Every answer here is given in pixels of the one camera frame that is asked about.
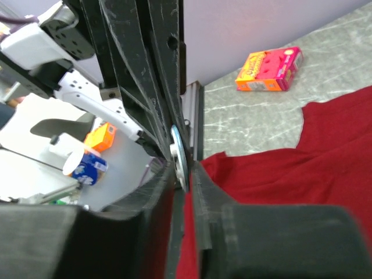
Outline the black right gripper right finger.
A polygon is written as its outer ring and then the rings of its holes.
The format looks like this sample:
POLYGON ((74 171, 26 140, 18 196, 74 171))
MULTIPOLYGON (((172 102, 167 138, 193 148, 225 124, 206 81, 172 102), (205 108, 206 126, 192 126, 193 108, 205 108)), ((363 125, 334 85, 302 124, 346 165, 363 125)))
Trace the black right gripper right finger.
POLYGON ((371 258, 338 206, 243 205, 199 162, 190 171, 199 278, 370 278, 371 258))

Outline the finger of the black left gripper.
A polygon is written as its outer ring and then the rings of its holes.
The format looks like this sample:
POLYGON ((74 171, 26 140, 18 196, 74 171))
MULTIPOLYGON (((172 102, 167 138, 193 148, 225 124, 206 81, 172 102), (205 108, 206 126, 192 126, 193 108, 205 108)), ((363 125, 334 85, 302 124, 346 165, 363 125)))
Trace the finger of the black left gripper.
POLYGON ((100 1, 100 4, 120 60, 137 88, 133 94, 137 108, 125 104, 126 111, 157 145, 163 157, 170 159, 162 84, 154 60, 149 2, 100 1))
POLYGON ((152 25, 152 49, 161 80, 165 125, 175 125, 186 158, 190 158, 189 133, 185 126, 181 96, 186 90, 186 45, 183 1, 148 1, 152 25))

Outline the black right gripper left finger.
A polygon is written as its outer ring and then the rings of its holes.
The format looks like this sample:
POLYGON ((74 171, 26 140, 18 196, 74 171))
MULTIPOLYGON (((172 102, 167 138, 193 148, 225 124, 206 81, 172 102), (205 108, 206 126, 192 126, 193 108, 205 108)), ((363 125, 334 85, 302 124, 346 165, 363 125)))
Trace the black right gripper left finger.
POLYGON ((2 205, 2 278, 164 278, 175 168, 102 212, 2 205))

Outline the round white blue brooch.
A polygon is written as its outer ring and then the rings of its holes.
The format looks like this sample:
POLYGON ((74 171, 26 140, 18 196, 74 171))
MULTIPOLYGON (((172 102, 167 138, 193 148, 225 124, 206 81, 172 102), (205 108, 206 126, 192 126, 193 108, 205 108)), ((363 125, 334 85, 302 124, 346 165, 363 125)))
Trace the round white blue brooch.
POLYGON ((170 144, 170 153, 174 159, 176 177, 181 188, 189 192, 188 165, 181 135, 176 125, 172 125, 170 132, 173 139, 173 143, 170 144))

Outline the red t-shirt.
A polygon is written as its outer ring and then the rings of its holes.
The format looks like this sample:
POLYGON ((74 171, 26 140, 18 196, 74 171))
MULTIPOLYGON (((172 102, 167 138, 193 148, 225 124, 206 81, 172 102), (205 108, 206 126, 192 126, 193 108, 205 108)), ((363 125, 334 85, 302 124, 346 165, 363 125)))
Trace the red t-shirt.
MULTIPOLYGON (((210 179, 243 205, 321 205, 344 208, 371 258, 371 88, 303 109, 294 148, 248 156, 217 153, 202 162, 210 179)), ((199 278, 191 191, 177 278, 199 278)))

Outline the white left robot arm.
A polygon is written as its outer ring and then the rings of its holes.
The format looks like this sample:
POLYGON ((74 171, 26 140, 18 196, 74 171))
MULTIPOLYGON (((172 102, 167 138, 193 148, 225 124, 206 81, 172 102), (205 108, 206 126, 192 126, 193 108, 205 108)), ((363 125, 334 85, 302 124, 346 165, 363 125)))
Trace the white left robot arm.
POLYGON ((152 156, 190 156, 181 97, 183 1, 59 1, 1 22, 1 66, 23 87, 113 124, 152 156))

